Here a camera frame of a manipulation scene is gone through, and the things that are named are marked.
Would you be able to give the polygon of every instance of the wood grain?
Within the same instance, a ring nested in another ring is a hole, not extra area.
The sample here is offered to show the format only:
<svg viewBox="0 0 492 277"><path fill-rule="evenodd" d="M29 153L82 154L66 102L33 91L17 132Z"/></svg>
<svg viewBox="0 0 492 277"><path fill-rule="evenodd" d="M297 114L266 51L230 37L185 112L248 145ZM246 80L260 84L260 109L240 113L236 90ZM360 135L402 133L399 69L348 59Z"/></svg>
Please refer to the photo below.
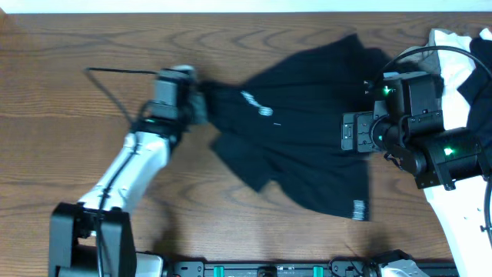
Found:
<svg viewBox="0 0 492 277"><path fill-rule="evenodd" d="M48 223L118 153L119 111L81 74L88 66L196 65L240 82L291 53L358 33L396 55L431 28L476 35L487 13L10 15L0 35L0 276L46 275ZM136 111L151 79L100 74ZM371 160L373 222L304 210L270 184L259 195L208 148L210 125L186 134L132 216L138 250L227 260L325 260L403 249L449 259L439 222L410 175Z"/></svg>

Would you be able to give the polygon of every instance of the pile of clothes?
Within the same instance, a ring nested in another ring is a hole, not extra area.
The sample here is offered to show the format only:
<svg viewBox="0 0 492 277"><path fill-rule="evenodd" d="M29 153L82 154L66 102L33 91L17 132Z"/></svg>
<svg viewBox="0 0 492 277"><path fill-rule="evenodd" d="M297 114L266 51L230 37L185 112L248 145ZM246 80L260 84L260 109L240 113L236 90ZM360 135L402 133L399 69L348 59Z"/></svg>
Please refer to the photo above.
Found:
<svg viewBox="0 0 492 277"><path fill-rule="evenodd" d="M466 49L492 68L491 38L488 30L472 40L435 29L428 44ZM367 221L367 155L341 150L341 118L372 110L364 81L374 79L390 60L350 35L294 54L242 85L203 82L209 120L221 131L212 149L257 192L275 180L306 209ZM462 125L480 136L490 154L492 82L473 61L454 52L425 52L392 70L441 74L443 110L449 108L445 105L459 108ZM446 128L460 126L444 116Z"/></svg>

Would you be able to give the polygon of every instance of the black fabric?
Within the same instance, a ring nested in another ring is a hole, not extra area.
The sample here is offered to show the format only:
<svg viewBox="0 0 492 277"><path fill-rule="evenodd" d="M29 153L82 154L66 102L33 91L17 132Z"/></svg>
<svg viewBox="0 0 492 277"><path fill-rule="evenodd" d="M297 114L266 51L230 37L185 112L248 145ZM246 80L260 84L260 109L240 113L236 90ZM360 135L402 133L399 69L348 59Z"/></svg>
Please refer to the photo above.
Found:
<svg viewBox="0 0 492 277"><path fill-rule="evenodd" d="M492 69L491 41L475 38L470 43L470 51ZM492 165L492 81L478 65L458 91L470 104L467 127L480 138Z"/></svg>
<svg viewBox="0 0 492 277"><path fill-rule="evenodd" d="M366 156L341 151L341 115L372 110L364 80L389 61L352 35L240 86L205 82L210 120L222 133L212 148L256 191L276 180L307 209L369 220ZM265 108L273 113L262 115Z"/></svg>

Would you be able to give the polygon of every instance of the white background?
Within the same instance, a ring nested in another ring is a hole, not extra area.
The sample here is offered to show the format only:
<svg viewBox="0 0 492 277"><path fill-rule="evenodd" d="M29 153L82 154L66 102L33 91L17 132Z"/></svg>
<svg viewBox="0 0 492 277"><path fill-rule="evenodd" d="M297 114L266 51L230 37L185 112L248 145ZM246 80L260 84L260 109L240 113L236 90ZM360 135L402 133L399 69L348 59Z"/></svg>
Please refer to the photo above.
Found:
<svg viewBox="0 0 492 277"><path fill-rule="evenodd" d="M492 0L0 0L0 8L6 13L492 12Z"/></svg>

